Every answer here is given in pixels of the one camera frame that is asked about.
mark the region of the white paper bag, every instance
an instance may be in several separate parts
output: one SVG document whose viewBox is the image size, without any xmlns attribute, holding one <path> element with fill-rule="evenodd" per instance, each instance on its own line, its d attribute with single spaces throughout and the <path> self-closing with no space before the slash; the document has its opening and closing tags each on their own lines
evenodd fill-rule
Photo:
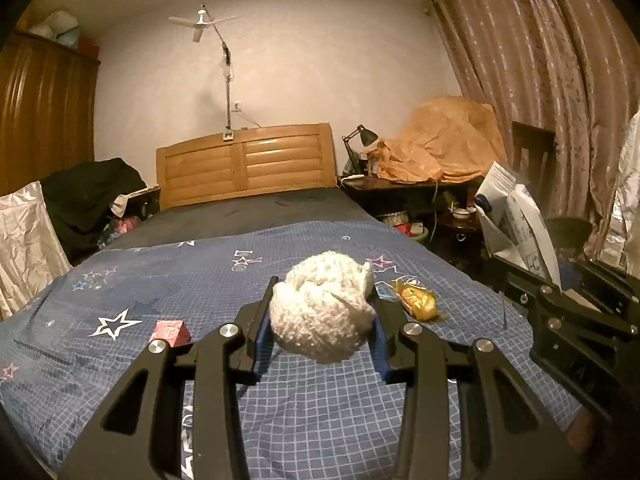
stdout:
<svg viewBox="0 0 640 480">
<path fill-rule="evenodd" d="M 560 286 L 556 252 L 540 209 L 517 175 L 494 162 L 478 189 L 476 196 L 479 195 L 490 205 L 487 210 L 478 206 L 489 254 Z"/>
</svg>

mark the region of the white cloth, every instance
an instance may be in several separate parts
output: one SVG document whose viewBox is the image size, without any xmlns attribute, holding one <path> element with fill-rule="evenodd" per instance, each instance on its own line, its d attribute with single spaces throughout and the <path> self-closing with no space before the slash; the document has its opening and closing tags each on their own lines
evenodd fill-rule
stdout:
<svg viewBox="0 0 640 480">
<path fill-rule="evenodd" d="M 122 218 L 122 215 L 124 215 L 124 212 L 127 209 L 127 203 L 129 203 L 129 200 L 137 196 L 144 195 L 145 193 L 151 193 L 158 189 L 160 189 L 160 186 L 150 186 L 145 187 L 145 189 L 140 189 L 139 191 L 129 193 L 128 195 L 118 195 L 116 197 L 116 200 L 111 202 L 110 209 L 111 211 L 113 211 L 114 215 L 116 215 L 118 218 Z"/>
<path fill-rule="evenodd" d="M 327 251 L 295 265 L 273 287 L 271 329 L 284 349 L 319 363 L 337 363 L 360 348 L 376 313 L 369 263 Z"/>
<path fill-rule="evenodd" d="M 0 197 L 0 314 L 6 319 L 71 266 L 39 182 Z"/>
</svg>

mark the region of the white wall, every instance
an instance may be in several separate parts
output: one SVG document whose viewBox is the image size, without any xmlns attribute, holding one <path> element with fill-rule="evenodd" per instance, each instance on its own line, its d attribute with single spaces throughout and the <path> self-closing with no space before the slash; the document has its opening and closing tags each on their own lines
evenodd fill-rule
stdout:
<svg viewBox="0 0 640 480">
<path fill-rule="evenodd" d="M 429 97 L 455 92 L 436 28 L 419 0 L 207 0 L 232 53 L 232 101 L 262 126 L 358 124 L 392 137 Z M 100 38 L 95 156 L 122 157 L 148 185 L 155 151 L 223 131 L 225 85 L 215 31 L 200 43 L 168 16 L 195 17 L 181 0 L 121 23 Z M 252 125 L 232 115 L 232 126 Z M 359 148 L 359 140 L 354 143 Z"/>
</svg>

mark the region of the wooden headboard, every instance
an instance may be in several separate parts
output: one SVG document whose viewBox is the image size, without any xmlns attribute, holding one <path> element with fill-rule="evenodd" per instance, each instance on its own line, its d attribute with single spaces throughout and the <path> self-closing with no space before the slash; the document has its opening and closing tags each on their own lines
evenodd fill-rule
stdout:
<svg viewBox="0 0 640 480">
<path fill-rule="evenodd" d="M 275 191 L 335 186 L 329 124 L 234 131 L 185 140 L 156 151 L 160 207 Z"/>
</svg>

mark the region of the chair back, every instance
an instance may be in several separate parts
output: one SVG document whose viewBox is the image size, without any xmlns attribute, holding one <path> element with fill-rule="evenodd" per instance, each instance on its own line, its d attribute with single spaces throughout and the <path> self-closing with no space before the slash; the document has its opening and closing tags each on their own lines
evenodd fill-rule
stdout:
<svg viewBox="0 0 640 480">
<path fill-rule="evenodd" d="M 513 169 L 524 176 L 527 189 L 537 202 L 552 192 L 556 172 L 556 133 L 530 124 L 513 121 Z M 522 154 L 527 150 L 527 171 L 522 168 Z"/>
<path fill-rule="evenodd" d="M 591 224 L 582 218 L 545 218 L 545 225 L 556 251 L 571 249 L 581 253 L 591 235 Z"/>
</svg>

